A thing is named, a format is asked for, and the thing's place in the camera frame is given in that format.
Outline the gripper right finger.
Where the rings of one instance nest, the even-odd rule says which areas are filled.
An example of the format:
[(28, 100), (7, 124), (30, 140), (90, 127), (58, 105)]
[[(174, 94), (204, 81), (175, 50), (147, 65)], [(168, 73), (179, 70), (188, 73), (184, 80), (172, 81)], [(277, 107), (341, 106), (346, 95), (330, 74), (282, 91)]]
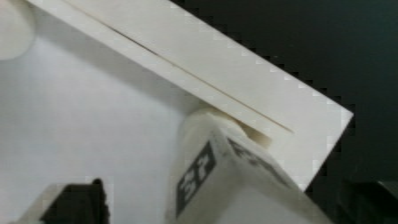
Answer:
[(337, 224), (398, 224), (398, 181), (341, 184)]

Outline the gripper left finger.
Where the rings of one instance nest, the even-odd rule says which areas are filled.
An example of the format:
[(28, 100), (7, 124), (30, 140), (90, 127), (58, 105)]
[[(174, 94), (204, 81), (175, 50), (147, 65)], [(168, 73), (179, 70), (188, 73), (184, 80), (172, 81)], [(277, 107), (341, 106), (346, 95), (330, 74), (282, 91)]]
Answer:
[(110, 224), (101, 179), (51, 184), (12, 224)]

